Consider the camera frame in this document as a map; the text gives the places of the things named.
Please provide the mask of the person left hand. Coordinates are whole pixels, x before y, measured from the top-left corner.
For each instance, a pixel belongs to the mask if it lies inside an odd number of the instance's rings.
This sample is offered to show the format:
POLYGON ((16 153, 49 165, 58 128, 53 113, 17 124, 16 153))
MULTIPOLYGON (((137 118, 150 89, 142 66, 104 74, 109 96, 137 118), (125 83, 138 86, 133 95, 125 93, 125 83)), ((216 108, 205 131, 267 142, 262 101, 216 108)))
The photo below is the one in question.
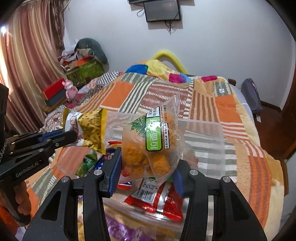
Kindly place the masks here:
POLYGON ((15 199, 18 204, 18 212, 23 215, 29 215, 32 210, 32 207, 25 181, 21 182, 19 185, 16 185, 14 187, 14 191, 15 199))

